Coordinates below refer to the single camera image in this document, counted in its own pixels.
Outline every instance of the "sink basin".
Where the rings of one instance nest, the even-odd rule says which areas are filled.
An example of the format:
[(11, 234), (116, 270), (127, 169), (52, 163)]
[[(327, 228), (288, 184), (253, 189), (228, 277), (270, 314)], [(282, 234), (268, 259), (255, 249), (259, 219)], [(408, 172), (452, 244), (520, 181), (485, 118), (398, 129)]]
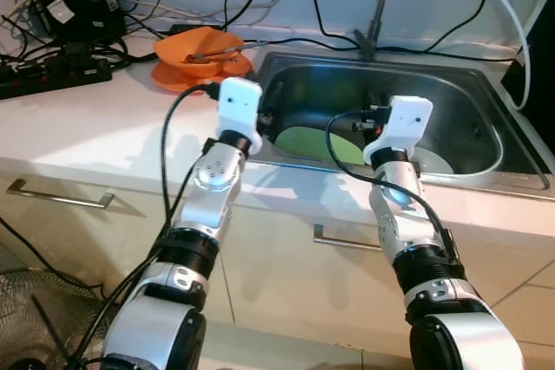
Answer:
[[(264, 146), (251, 160), (335, 171), (322, 155), (288, 152), (276, 139), (292, 127), (323, 131), (332, 116), (387, 105), (392, 95), (419, 95), (434, 111), (416, 156), (433, 155), (450, 167), (424, 163), (423, 182), (555, 199), (552, 175), (477, 70), (270, 53), (257, 78), (264, 90), (258, 122)], [(340, 119), (333, 133), (363, 149), (375, 136), (353, 132), (360, 121)], [(371, 174), (369, 166), (350, 168)]]

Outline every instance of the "cabinet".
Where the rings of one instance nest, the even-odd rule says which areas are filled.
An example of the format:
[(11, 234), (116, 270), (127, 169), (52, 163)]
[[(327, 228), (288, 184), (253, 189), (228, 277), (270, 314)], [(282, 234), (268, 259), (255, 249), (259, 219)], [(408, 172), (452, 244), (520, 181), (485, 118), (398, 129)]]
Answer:
[[(375, 243), (375, 226), (233, 210), (223, 252), (237, 325), (409, 357), (403, 296), (384, 255), (313, 241), (314, 224), (321, 224), (324, 237)], [(470, 281), (490, 305), (509, 299), (553, 257), (499, 244), (491, 238), (494, 230), (474, 235), (453, 224), (453, 232)], [(525, 317), (530, 306), (517, 302), (515, 308)], [(506, 325), (515, 329), (511, 320)], [(550, 343), (546, 334), (543, 328), (534, 342)]]
[[(16, 179), (26, 181), (24, 190), (99, 201), (114, 194), (106, 209), (7, 194)], [(0, 173), (0, 216), (57, 269), (87, 284), (104, 282), (113, 289), (150, 250), (163, 222), (162, 198), (157, 194), (107, 188), (44, 177)], [(22, 262), (41, 267), (38, 260), (0, 227), (0, 243)], [(210, 279), (206, 317), (232, 322), (221, 259)]]

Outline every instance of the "fan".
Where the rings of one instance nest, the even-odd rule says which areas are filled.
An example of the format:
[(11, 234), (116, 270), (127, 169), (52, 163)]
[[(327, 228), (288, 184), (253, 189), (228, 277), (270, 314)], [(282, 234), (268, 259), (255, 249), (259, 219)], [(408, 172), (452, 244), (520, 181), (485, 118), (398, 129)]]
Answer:
[[(47, 270), (0, 274), (0, 368), (64, 368), (102, 304), (92, 291)], [(100, 356), (108, 325), (105, 320), (98, 327), (85, 359)]]

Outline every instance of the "orange bowl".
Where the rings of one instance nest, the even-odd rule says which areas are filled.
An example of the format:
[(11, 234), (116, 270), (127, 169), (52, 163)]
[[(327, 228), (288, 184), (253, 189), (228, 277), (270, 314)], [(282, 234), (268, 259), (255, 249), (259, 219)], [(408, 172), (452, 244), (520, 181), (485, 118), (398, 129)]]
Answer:
[[(186, 62), (189, 55), (213, 52), (239, 45), (243, 45), (243, 41), (238, 36), (204, 26), (162, 39), (154, 44), (154, 50), (156, 55), (166, 64), (180, 68), (183, 73), (191, 77), (203, 78), (221, 72), (227, 62), (190, 63)], [(237, 54), (238, 52), (232, 52), (215, 55), (213, 58), (218, 60), (233, 59)]]

